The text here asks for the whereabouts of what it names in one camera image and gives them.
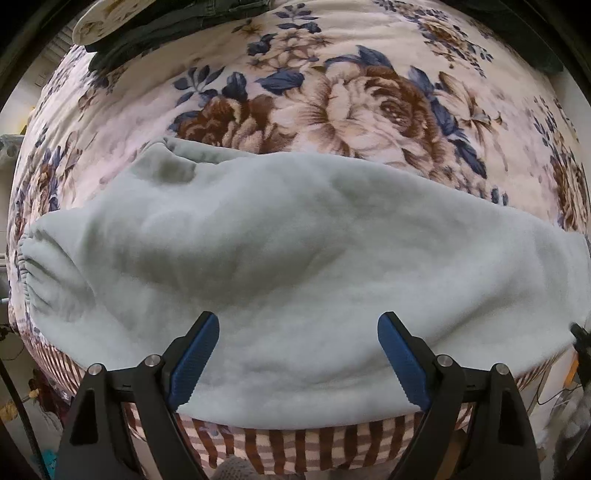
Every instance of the screw head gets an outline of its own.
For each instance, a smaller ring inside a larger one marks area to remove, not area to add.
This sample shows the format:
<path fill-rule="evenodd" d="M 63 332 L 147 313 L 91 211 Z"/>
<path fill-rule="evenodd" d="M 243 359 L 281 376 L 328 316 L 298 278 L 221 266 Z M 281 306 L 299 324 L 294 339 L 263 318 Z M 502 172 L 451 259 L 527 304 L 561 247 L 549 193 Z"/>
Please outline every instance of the screw head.
<path fill-rule="evenodd" d="M 496 364 L 495 368 L 496 371 L 499 372 L 501 375 L 508 375 L 510 373 L 509 367 L 505 364 Z"/>
<path fill-rule="evenodd" d="M 161 360 L 162 358 L 159 355 L 148 355 L 144 360 L 144 363 L 148 365 L 148 367 L 155 367 Z"/>
<path fill-rule="evenodd" d="M 101 364 L 92 364 L 90 367 L 88 367 L 88 373 L 90 375 L 98 375 L 101 370 L 103 370 L 103 366 Z"/>
<path fill-rule="evenodd" d="M 453 365 L 453 360 L 449 355 L 439 355 L 437 357 L 437 363 L 442 367 L 450 367 Z"/>

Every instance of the striped fabric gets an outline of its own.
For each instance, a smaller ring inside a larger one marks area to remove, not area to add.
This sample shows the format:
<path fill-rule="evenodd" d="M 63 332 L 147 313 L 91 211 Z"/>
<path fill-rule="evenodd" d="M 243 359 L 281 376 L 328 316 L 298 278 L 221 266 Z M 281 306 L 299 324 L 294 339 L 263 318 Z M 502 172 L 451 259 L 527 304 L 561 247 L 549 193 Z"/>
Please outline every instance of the striped fabric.
<path fill-rule="evenodd" d="M 21 331 L 23 341 L 48 378 L 69 399 L 75 395 L 84 370 L 70 357 L 31 332 Z M 525 388 L 562 355 L 559 353 L 517 378 Z M 145 440 L 135 405 L 125 406 L 132 432 Z M 460 411 L 456 428 L 470 420 L 471 404 Z M 305 430 L 242 429 L 177 415 L 180 431 L 196 461 L 214 469 L 229 455 L 248 459 L 256 471 L 284 475 L 332 468 L 353 469 L 400 458 L 417 431 L 422 413 L 345 427 Z"/>

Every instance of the black cable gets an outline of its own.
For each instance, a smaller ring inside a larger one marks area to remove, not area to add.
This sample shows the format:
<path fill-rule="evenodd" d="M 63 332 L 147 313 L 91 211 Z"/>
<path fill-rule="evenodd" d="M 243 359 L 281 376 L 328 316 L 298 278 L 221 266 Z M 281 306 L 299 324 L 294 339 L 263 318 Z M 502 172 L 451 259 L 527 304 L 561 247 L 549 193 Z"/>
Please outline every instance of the black cable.
<path fill-rule="evenodd" d="M 16 356 L 13 356 L 12 358 L 0 358 L 0 360 L 2 360 L 3 362 L 12 362 L 13 360 L 16 360 L 20 354 L 23 352 L 23 350 L 25 349 L 25 344 L 22 344 L 21 350 L 17 353 Z"/>
<path fill-rule="evenodd" d="M 8 392 L 12 397 L 12 401 L 17 407 L 17 412 L 21 418 L 22 426 L 25 429 L 27 439 L 29 440 L 29 444 L 31 445 L 31 449 L 33 450 L 35 459 L 37 460 L 37 465 L 41 472 L 41 477 L 43 478 L 43 480 L 51 480 L 45 462 L 43 461 L 41 449 L 39 448 L 39 444 L 37 443 L 37 439 L 35 438 L 35 433 L 33 432 L 31 421 L 29 420 L 29 416 L 27 415 L 27 411 L 25 410 L 25 405 L 22 404 L 21 397 L 18 395 L 18 391 L 14 386 L 14 383 L 12 383 L 12 378 L 10 378 L 10 375 L 8 375 L 8 371 L 6 370 L 6 367 L 4 366 L 4 362 L 2 362 L 2 360 L 0 360 L 0 377 L 2 378 L 2 380 L 4 380 L 6 388 L 8 389 Z"/>
<path fill-rule="evenodd" d="M 557 394 L 552 395 L 548 400 L 543 401 L 542 403 L 540 403 L 540 387 L 541 387 L 542 383 L 543 382 L 538 383 L 538 388 L 535 389 L 535 402 L 539 406 L 546 405 L 549 401 L 554 400 L 556 397 L 558 397 L 563 392 L 574 392 L 577 388 L 582 387 L 582 385 L 577 385 L 574 388 L 563 388 Z"/>

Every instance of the bed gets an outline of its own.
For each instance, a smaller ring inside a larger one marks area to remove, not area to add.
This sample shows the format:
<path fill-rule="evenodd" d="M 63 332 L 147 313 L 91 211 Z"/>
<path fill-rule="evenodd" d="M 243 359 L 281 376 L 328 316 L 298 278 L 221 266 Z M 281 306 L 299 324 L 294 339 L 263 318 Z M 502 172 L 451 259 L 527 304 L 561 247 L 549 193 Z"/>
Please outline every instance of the bed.
<path fill-rule="evenodd" d="M 90 73 L 74 47 L 44 88 L 22 144 L 9 210 L 9 319 L 63 393 L 83 366 L 36 327 L 16 247 L 45 213 L 83 205 L 152 139 L 252 153 L 317 151 L 387 164 L 528 212 L 567 231 L 589 220 L 576 132 L 548 79 L 484 25 L 437 1 L 281 2 Z M 556 358 L 518 375 L 529 384 Z M 128 407 L 132 431 L 143 431 Z M 469 418 L 462 410 L 458 426 Z M 259 473 L 358 468 L 398 459 L 409 413 L 303 430 L 243 429 L 178 416 L 205 467 L 228 455 Z"/>

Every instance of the wall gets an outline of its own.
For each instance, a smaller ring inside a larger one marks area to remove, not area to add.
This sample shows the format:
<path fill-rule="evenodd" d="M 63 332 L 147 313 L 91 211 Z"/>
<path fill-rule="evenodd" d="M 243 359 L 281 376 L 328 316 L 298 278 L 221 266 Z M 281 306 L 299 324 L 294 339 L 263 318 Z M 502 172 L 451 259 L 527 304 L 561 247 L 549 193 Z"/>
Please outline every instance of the wall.
<path fill-rule="evenodd" d="M 33 62 L 0 112 L 0 135 L 19 134 L 22 131 L 41 95 L 41 87 L 35 82 L 40 74 L 48 74 L 55 68 L 53 63 L 43 57 Z"/>

